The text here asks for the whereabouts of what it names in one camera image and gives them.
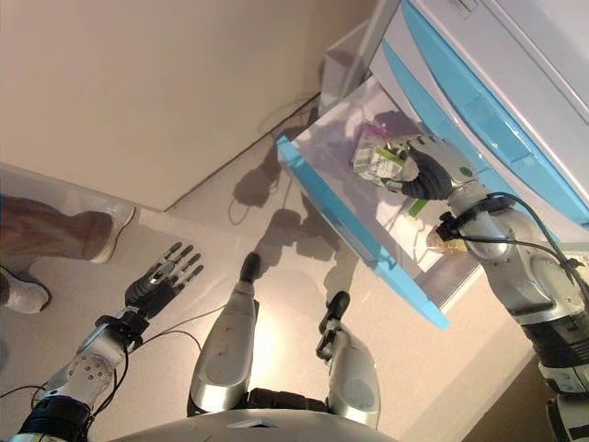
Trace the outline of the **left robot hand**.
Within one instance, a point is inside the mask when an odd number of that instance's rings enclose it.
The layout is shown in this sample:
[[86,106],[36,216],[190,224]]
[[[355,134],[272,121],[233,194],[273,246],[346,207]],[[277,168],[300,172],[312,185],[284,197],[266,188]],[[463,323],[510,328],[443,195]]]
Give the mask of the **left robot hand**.
[[194,246],[174,243],[125,291],[127,308],[146,320],[158,315],[203,270]]

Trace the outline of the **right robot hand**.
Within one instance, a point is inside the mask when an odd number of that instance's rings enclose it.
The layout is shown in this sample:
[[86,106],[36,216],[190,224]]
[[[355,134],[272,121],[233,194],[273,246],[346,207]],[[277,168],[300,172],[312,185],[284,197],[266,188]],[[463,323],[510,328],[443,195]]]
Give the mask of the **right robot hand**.
[[478,179],[468,158],[443,138],[414,134],[395,138],[388,146],[404,160],[398,177],[383,181],[390,192],[425,201],[445,201],[454,191]]

